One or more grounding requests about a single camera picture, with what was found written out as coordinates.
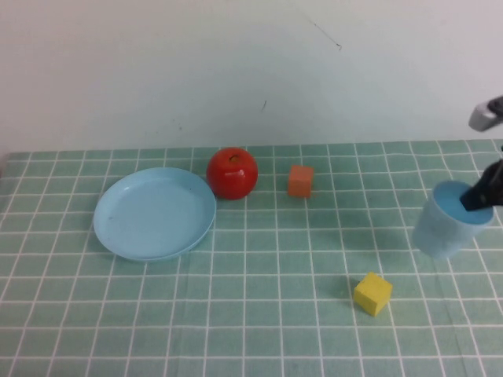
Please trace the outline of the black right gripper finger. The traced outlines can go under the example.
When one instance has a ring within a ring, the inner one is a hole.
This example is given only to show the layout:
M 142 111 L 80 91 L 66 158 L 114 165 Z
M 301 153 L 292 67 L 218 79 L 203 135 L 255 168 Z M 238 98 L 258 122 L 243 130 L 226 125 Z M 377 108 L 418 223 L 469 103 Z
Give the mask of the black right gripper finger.
M 481 178 L 461 196 L 466 211 L 502 206 L 502 159 L 489 165 Z

